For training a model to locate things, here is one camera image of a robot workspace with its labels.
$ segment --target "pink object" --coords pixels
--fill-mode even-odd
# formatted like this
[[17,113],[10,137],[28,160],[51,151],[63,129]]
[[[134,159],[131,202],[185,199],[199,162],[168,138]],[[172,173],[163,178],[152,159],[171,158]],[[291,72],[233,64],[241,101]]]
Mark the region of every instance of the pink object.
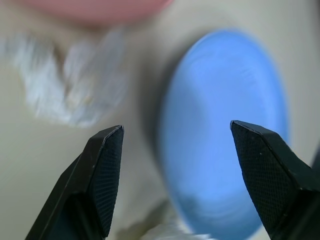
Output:
[[31,7],[86,25],[137,21],[173,0],[17,0]]

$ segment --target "white fluffy material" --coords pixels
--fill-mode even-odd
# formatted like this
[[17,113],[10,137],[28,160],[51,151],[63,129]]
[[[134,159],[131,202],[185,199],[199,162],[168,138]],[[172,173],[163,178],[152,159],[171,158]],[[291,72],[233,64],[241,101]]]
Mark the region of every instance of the white fluffy material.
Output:
[[209,235],[186,233],[175,223],[160,224],[149,230],[141,240],[213,240]]
[[120,103],[127,86],[120,71],[123,56],[121,30],[109,32],[99,44],[76,43],[63,66],[51,41],[29,33],[0,40],[0,59],[20,71],[35,115],[69,126],[90,127]]

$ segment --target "blue disc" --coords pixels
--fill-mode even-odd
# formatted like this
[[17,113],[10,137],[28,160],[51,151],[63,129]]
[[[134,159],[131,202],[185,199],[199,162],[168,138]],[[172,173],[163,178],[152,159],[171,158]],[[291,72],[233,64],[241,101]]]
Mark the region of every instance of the blue disc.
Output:
[[271,59],[249,36],[220,30],[199,40],[171,80],[158,152],[170,197],[197,234],[243,240],[261,220],[242,178],[231,120],[289,140],[285,94]]

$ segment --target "blue plastic lid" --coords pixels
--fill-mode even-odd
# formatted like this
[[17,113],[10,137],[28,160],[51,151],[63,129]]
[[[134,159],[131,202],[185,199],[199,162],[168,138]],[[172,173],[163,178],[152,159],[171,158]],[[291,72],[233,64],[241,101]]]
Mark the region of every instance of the blue plastic lid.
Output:
[[172,201],[197,234],[243,240],[261,220],[242,178],[231,120],[289,140],[281,80],[264,50],[235,30],[210,33],[179,64],[160,116],[158,150]]

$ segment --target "beige surface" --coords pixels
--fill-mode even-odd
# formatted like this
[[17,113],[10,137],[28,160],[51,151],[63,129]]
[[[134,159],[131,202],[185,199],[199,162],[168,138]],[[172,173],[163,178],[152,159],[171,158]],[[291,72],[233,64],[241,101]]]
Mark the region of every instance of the beige surface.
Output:
[[[196,39],[236,26],[253,34],[274,56],[287,89],[292,148],[310,163],[320,135],[319,7],[313,0],[176,0],[154,19],[128,31],[130,90],[114,115],[90,129],[35,120],[24,105],[19,76],[0,66],[0,239],[24,239],[59,175],[88,138],[125,126],[119,194],[110,240],[134,240],[155,224],[166,191],[155,168],[151,137],[166,76]],[[0,6],[0,34],[30,29],[67,47],[93,30],[44,17],[22,7]],[[261,230],[257,239],[267,240]]]

